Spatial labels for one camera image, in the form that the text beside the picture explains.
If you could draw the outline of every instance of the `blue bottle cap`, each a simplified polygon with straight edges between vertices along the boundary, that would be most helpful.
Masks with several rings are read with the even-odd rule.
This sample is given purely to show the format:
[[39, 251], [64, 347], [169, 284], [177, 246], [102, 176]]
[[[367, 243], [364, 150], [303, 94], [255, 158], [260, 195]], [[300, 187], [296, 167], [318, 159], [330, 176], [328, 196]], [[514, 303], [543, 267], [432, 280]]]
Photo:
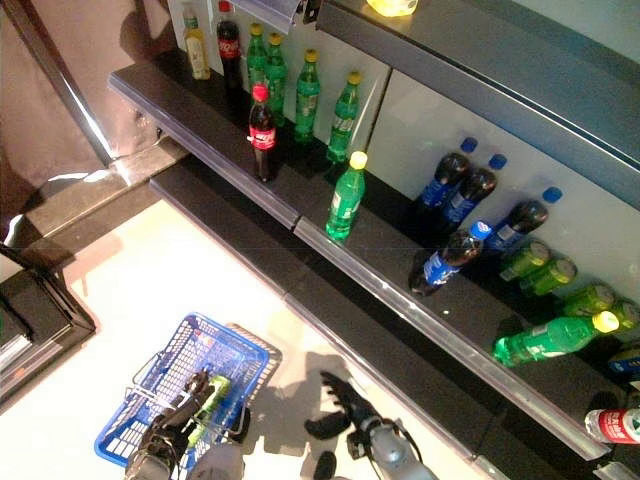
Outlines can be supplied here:
[[491, 160], [489, 160], [489, 166], [494, 170], [502, 170], [502, 167], [504, 167], [506, 164], [507, 157], [499, 153], [496, 153], [493, 157], [491, 157]]
[[471, 230], [469, 230], [469, 233], [473, 238], [477, 238], [478, 240], [484, 240], [489, 235], [491, 235], [492, 231], [493, 229], [486, 223], [475, 222], [473, 225], [471, 225]]
[[462, 145], [460, 145], [460, 150], [462, 150], [464, 153], [471, 153], [476, 149], [477, 146], [478, 141], [475, 138], [467, 137], [462, 142]]
[[542, 192], [542, 198], [545, 202], [556, 203], [562, 198], [562, 190], [560, 190], [558, 187], [549, 187], [544, 192]]

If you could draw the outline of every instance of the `yellow bottle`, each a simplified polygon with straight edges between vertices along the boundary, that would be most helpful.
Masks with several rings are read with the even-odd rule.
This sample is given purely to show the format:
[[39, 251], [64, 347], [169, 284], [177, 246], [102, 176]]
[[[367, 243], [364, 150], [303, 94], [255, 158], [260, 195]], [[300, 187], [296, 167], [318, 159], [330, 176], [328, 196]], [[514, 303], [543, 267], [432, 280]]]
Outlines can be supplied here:
[[367, 0], [376, 12], [385, 17], [411, 15], [418, 5], [418, 0]]
[[184, 18], [184, 44], [187, 47], [191, 74], [196, 80], [207, 80], [211, 73], [207, 64], [207, 51], [204, 48], [204, 33], [198, 27], [198, 17], [188, 3], [184, 4], [182, 16]]

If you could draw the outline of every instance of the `green plastic bottle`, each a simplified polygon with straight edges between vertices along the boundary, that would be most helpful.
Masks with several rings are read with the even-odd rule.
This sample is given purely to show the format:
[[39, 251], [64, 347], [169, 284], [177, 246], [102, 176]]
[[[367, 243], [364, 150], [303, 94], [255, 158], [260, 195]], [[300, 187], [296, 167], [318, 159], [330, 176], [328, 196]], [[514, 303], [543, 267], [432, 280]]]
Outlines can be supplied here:
[[347, 160], [347, 147], [360, 107], [358, 85], [361, 80], [362, 76], [359, 72], [351, 72], [347, 77], [347, 86], [344, 87], [336, 103], [336, 115], [331, 126], [331, 137], [327, 148], [327, 158], [333, 163], [344, 163]]
[[342, 174], [333, 193], [329, 220], [325, 227], [327, 234], [334, 240], [344, 240], [351, 232], [360, 200], [364, 195], [364, 166], [367, 154], [353, 152], [349, 161], [349, 170]]
[[304, 67], [298, 76], [296, 85], [296, 128], [294, 139], [299, 143], [308, 143], [313, 139], [313, 122], [316, 119], [320, 81], [316, 71], [318, 54], [307, 50], [304, 55]]
[[262, 25], [252, 23], [250, 30], [249, 50], [247, 51], [247, 72], [249, 73], [249, 91], [253, 92], [256, 83], [266, 85], [265, 67], [267, 65], [267, 51], [262, 41]]
[[269, 87], [269, 107], [273, 112], [276, 126], [284, 125], [284, 91], [287, 85], [287, 65], [280, 52], [282, 36], [279, 33], [269, 35], [269, 50], [267, 51], [267, 86]]
[[608, 311], [592, 317], [558, 317], [496, 342], [493, 356], [507, 367], [544, 360], [585, 347], [601, 333], [618, 328], [618, 319]]
[[223, 377], [222, 375], [215, 375], [211, 377], [209, 385], [214, 387], [213, 393], [209, 395], [200, 410], [198, 410], [194, 415], [198, 424], [189, 435], [187, 448], [193, 448], [196, 446], [198, 440], [200, 440], [207, 431], [216, 408], [218, 408], [220, 402], [231, 391], [231, 380], [227, 377]]

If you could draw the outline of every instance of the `green bottle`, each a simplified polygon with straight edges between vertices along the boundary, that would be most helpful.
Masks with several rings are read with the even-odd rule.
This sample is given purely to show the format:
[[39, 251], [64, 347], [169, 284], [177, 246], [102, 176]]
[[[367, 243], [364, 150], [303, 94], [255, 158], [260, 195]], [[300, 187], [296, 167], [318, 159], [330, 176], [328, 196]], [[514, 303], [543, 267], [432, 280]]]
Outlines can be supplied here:
[[613, 290], [606, 285], [587, 285], [583, 289], [572, 293], [564, 300], [562, 313], [574, 317], [593, 315], [603, 310], [611, 311], [610, 308], [615, 299]]
[[284, 125], [284, 90], [287, 85], [287, 65], [280, 52], [281, 43], [282, 36], [279, 33], [269, 35], [269, 50], [265, 67], [267, 86], [269, 87], [268, 105], [278, 127]]
[[364, 195], [363, 169], [366, 163], [366, 153], [353, 152], [349, 170], [338, 179], [325, 227], [327, 234], [334, 240], [344, 240], [351, 232], [351, 225]]
[[551, 252], [541, 242], [532, 241], [524, 248], [507, 255], [502, 261], [500, 278], [505, 282], [524, 277], [537, 270], [551, 258]]
[[618, 317], [621, 332], [640, 326], [640, 307], [631, 300], [626, 298], [616, 300], [609, 311]]
[[545, 295], [551, 290], [567, 285], [576, 278], [578, 269], [568, 258], [554, 258], [520, 280], [525, 295]]
[[253, 92], [256, 83], [267, 83], [265, 67], [267, 65], [267, 51], [262, 42], [262, 25], [252, 23], [249, 30], [251, 40], [249, 40], [249, 50], [247, 51], [247, 72], [249, 74], [249, 91]]
[[307, 50], [304, 55], [304, 67], [298, 76], [296, 85], [296, 128], [294, 139], [299, 143], [308, 143], [313, 139], [313, 122], [316, 119], [316, 107], [320, 94], [320, 82], [316, 71], [318, 54]]
[[585, 347], [601, 333], [618, 328], [618, 319], [608, 311], [593, 317], [558, 317], [545, 325], [534, 327], [496, 342], [493, 356], [507, 367], [544, 360]]
[[361, 80], [362, 76], [359, 72], [351, 72], [347, 77], [347, 86], [344, 87], [336, 103], [336, 115], [331, 126], [331, 138], [327, 148], [327, 158], [333, 163], [344, 163], [347, 160], [347, 147], [360, 106], [358, 85]]
[[227, 377], [223, 377], [222, 375], [215, 375], [211, 377], [209, 385], [213, 385], [213, 393], [209, 395], [200, 410], [198, 410], [194, 415], [197, 425], [189, 435], [187, 448], [193, 448], [196, 446], [198, 440], [200, 440], [207, 431], [207, 428], [211, 423], [211, 418], [213, 417], [213, 412], [215, 412], [218, 405], [220, 405], [220, 402], [231, 391], [231, 380]]

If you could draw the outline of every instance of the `red label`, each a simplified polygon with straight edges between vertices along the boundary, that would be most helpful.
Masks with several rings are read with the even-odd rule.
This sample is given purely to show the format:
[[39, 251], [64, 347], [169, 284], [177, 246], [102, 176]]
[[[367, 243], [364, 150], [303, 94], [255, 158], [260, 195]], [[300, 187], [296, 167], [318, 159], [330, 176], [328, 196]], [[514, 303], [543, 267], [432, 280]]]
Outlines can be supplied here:
[[624, 425], [624, 417], [627, 412], [628, 410], [625, 409], [600, 412], [598, 417], [600, 431], [614, 443], [638, 443], [629, 435]]
[[251, 135], [251, 144], [260, 150], [269, 150], [276, 144], [276, 129], [258, 130], [249, 127], [249, 135]]
[[218, 49], [220, 58], [236, 58], [240, 56], [240, 46], [238, 40], [218, 39]]

